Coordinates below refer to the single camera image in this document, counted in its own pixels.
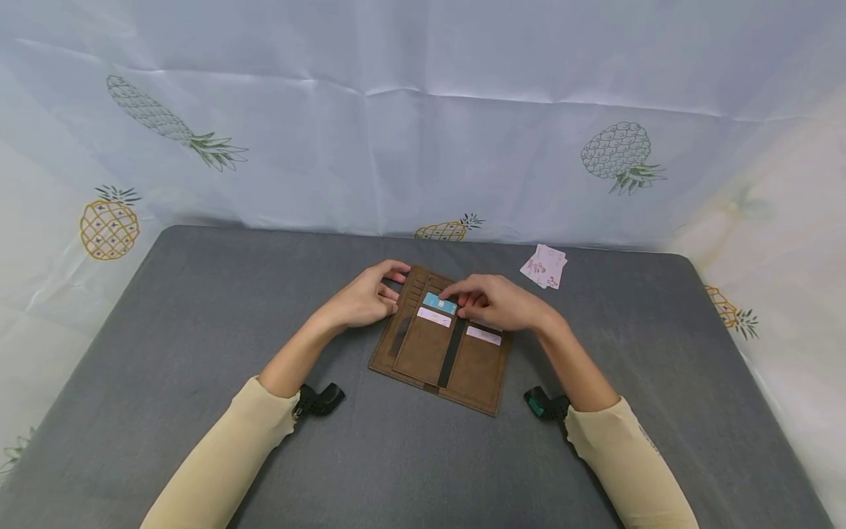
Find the blue card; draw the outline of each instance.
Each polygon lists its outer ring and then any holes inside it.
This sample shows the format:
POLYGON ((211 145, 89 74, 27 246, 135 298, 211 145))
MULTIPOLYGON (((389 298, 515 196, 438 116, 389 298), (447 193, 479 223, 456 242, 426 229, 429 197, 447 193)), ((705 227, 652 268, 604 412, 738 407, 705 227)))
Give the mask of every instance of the blue card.
POLYGON ((455 315, 455 312, 459 309, 459 306, 452 301, 442 300, 437 297, 437 294, 433 294, 432 292, 426 292, 426 297, 423 298, 423 304, 452 315, 455 315))

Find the person's left hand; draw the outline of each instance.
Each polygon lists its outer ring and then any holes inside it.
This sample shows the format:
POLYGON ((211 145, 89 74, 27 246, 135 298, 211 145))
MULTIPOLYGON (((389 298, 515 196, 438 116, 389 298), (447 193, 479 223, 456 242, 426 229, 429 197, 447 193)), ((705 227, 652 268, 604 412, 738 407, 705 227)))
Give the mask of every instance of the person's left hand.
POLYGON ((382 282, 391 279, 405 283, 403 273, 411 267, 404 262, 387 259, 367 268, 343 287, 318 311, 332 325, 341 328, 364 327, 396 313, 399 294, 382 282))

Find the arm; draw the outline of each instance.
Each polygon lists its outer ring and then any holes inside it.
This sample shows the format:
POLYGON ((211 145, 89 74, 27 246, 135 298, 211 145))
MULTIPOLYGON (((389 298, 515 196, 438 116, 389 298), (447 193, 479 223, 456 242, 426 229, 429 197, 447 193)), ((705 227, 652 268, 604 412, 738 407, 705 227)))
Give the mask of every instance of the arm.
POLYGON ((561 315, 502 276, 473 275, 441 293, 459 294, 459 316, 510 331, 532 330, 570 399, 568 441, 596 473, 626 527, 698 527, 667 463, 561 315))
POLYGON ((312 315, 197 444, 147 513, 141 529, 223 529, 271 450, 294 430, 291 411, 323 348, 348 327, 397 310, 398 294, 382 283, 405 282, 409 266, 367 268, 312 315))

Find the hand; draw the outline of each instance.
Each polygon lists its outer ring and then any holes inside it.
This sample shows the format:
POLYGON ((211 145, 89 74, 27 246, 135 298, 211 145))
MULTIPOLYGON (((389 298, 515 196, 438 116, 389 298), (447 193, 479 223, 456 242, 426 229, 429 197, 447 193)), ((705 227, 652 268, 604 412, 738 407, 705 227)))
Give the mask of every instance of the hand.
POLYGON ((411 267, 404 262, 390 259, 369 267, 327 301, 317 314, 340 328, 364 327, 391 316, 398 309, 399 294, 382 280, 404 284, 403 273, 409 270, 411 267))
POLYGON ((507 331, 538 328, 552 307, 503 276, 473 274, 448 286, 441 298, 459 295, 459 317, 474 318, 507 331))

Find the wrist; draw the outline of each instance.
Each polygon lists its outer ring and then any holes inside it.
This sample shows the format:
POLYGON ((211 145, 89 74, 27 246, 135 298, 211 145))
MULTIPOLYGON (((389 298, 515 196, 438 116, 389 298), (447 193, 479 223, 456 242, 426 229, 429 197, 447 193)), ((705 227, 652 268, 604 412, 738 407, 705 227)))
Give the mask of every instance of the wrist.
POLYGON ((537 335, 543 335, 561 327, 567 327, 567 320, 555 309, 544 304, 543 308, 532 318, 529 330, 537 335))
POLYGON ((347 328, 337 311, 328 304, 317 309, 305 322, 305 326, 314 328, 318 333, 332 336, 342 333, 347 328))

